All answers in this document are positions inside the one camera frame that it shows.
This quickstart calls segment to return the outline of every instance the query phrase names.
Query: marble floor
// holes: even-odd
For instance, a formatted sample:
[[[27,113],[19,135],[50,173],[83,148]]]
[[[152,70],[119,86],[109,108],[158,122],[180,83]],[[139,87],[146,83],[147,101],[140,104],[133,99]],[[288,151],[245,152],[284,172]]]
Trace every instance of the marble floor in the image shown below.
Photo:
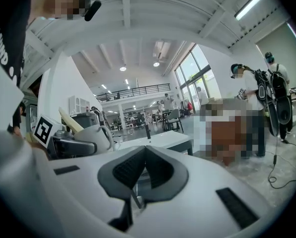
[[[195,157],[206,158],[201,154],[200,145],[206,144],[206,139],[200,134],[200,118],[191,116],[182,119],[184,134],[191,136],[193,140],[193,154]],[[151,135],[163,132],[161,124],[150,124]],[[129,141],[137,138],[146,137],[144,128],[137,130],[121,130],[115,131],[114,140],[117,142]],[[287,140],[290,143],[296,144],[296,126],[293,127],[291,134],[288,134]],[[296,182],[289,183],[281,189],[274,189],[268,182],[268,175],[273,168],[273,157],[277,152],[277,164],[272,172],[272,176],[277,178],[273,183],[275,187],[285,185],[288,181],[296,179],[296,146],[284,144],[280,138],[275,138],[268,133],[266,143],[266,154],[264,158],[251,157],[247,160],[237,160],[226,167],[222,165],[238,179],[252,186],[260,194],[262,194],[271,206],[279,206],[283,202],[290,199],[296,189]]]

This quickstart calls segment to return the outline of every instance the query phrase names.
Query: chair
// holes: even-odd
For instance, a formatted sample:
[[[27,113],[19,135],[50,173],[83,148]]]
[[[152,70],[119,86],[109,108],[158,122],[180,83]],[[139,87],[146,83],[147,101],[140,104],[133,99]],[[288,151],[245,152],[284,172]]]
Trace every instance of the chair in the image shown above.
[[[170,113],[170,115],[166,116],[166,124],[168,125],[169,130],[170,130],[169,125],[170,124],[173,125],[174,123],[177,123],[176,131],[178,131],[180,129],[180,127],[179,127],[179,123],[180,123],[181,130],[182,130],[182,133],[183,133],[182,123],[181,123],[181,120],[180,120],[180,111],[178,109],[174,109]]]

